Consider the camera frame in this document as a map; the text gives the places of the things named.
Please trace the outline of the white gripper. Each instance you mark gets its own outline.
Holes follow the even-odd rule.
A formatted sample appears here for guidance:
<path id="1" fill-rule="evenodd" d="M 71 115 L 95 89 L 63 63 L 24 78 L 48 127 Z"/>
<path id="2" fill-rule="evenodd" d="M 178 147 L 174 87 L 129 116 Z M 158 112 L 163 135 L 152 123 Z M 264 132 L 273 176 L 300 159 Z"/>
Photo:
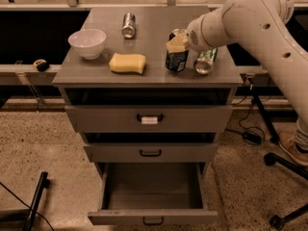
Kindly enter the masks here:
<path id="1" fill-rule="evenodd" d="M 178 34 L 166 43 L 169 53 L 185 52 L 189 48 L 196 52 L 207 51 L 234 43 L 225 31 L 222 22 L 222 8 L 205 13 L 193 20 L 187 33 Z"/>

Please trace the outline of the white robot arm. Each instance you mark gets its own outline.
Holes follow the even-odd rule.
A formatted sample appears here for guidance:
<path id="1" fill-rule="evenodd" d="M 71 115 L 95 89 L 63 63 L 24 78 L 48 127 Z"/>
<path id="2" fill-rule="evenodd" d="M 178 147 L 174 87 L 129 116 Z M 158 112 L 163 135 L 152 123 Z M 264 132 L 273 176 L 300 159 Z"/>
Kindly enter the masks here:
<path id="1" fill-rule="evenodd" d="M 191 21 L 182 35 L 166 43 L 167 51 L 202 52 L 238 43 L 308 124 L 308 53 L 286 28 L 293 12 L 294 0 L 227 0 Z"/>

